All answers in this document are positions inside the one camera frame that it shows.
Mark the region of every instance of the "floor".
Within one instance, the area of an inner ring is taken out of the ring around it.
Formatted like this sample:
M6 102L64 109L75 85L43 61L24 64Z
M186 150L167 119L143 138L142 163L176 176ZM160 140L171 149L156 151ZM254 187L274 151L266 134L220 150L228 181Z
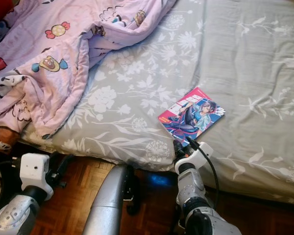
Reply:
M112 164L79 157L68 167L66 188L41 207L32 235L82 234L90 206ZM121 235L166 235L177 194L176 175L136 171L141 180L142 205L136 216L123 205ZM293 235L294 206L222 193L218 213L243 235Z

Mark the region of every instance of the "bed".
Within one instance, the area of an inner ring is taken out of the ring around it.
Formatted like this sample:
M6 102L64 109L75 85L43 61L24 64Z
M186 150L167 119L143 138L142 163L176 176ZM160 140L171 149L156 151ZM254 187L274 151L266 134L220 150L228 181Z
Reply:
M157 116L199 86L226 110L200 137L214 149L221 190L294 204L294 1L179 0L138 45L90 69L80 103L43 140L22 141L172 169L172 139ZM214 186L209 165L201 169Z

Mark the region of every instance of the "mattress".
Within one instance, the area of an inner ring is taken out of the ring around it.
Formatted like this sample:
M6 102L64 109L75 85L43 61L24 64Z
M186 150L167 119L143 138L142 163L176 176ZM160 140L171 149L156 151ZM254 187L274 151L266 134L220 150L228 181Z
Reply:
M80 103L52 152L172 169L172 138L157 116L199 86L226 110L200 136L221 190L294 204L294 1L180 0L138 45L90 69ZM209 165L201 168L214 187Z

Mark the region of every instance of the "anime girl illustration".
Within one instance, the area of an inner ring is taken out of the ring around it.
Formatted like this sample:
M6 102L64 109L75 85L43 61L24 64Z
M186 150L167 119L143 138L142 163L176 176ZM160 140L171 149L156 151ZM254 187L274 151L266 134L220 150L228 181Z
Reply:
M180 108L178 115L168 117L172 122L163 125L186 133L196 132L194 136L196 138L208 128L211 122L210 114L216 110L216 107L216 103L211 100L188 102Z

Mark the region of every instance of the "cartoon print blanket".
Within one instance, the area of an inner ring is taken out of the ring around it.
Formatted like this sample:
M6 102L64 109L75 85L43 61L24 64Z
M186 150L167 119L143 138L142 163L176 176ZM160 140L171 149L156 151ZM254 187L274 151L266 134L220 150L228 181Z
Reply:
M30 121L43 138L54 134L79 102L88 69L147 37L174 2L20 1L0 22L0 151Z

